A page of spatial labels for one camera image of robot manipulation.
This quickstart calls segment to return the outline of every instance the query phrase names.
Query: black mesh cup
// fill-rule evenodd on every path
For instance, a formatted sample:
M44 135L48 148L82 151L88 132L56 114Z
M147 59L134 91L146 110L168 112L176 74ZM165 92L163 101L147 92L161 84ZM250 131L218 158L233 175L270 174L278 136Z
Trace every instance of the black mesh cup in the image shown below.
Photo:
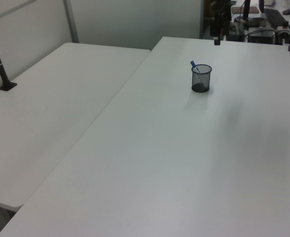
M209 91L212 68L205 64L198 64L196 68L191 68L192 90L200 93Z

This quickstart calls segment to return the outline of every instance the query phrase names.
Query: desk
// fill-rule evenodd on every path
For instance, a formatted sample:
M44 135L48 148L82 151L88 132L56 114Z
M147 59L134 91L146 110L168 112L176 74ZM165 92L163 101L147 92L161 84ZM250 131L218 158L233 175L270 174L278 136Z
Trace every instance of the desk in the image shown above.
M66 43L0 91L0 206L17 211L149 54Z
M241 6L243 4L243 0L237 0L236 2L236 6ZM251 6L256 6L259 9L259 4L258 4L258 0L252 0L251 1ZM281 14L284 10L286 10L286 8L282 7L282 0L276 0L275 3L272 6L264 6L264 8L271 8L271 9L275 9L278 10ZM284 19L286 19L289 22L290 25L290 15L283 15ZM254 17L262 17L267 19L266 15L264 13L261 13L259 11L259 14L249 14L249 17L254 18Z
M289 75L285 47L163 38L0 237L290 237Z

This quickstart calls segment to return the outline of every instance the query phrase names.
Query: cable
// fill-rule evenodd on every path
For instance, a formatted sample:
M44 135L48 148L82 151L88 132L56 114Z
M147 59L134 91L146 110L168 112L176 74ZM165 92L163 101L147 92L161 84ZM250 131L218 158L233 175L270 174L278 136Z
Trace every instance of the cable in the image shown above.
M243 5L245 4L245 1L243 2L243 4L241 5L241 7L238 9L237 12L239 12L239 22L238 22L238 29L236 29L235 31L235 35L237 35L237 30L239 30L239 27L240 27L240 16L242 14L242 8L243 8Z
M237 12L241 12L241 9L242 9L242 7L243 7L243 5L245 4L245 1L243 2L243 4L241 5L241 7L238 9L238 11Z
M246 34L245 37L250 36L252 34L256 34L256 33L265 32L265 31L272 31L272 32L274 32L274 34L276 34L275 30L258 30L258 31L253 31L253 32Z

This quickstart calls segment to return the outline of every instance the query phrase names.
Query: blue pen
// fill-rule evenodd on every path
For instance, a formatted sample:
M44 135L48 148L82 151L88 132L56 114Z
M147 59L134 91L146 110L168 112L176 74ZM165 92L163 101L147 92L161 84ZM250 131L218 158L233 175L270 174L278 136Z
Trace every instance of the blue pen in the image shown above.
M191 61L190 63L191 63L191 65L192 65L193 68L196 68L196 70L198 70L198 72L200 72L199 69L198 69L198 67L195 65L195 63L193 61Z

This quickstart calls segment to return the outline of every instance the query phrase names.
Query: pen holder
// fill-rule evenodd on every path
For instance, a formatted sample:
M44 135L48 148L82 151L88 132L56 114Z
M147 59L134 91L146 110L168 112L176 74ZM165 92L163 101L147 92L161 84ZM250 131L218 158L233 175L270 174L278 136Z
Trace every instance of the pen holder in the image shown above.
M198 64L192 71L192 90L195 92L207 92L210 90L210 77L212 68L206 64Z

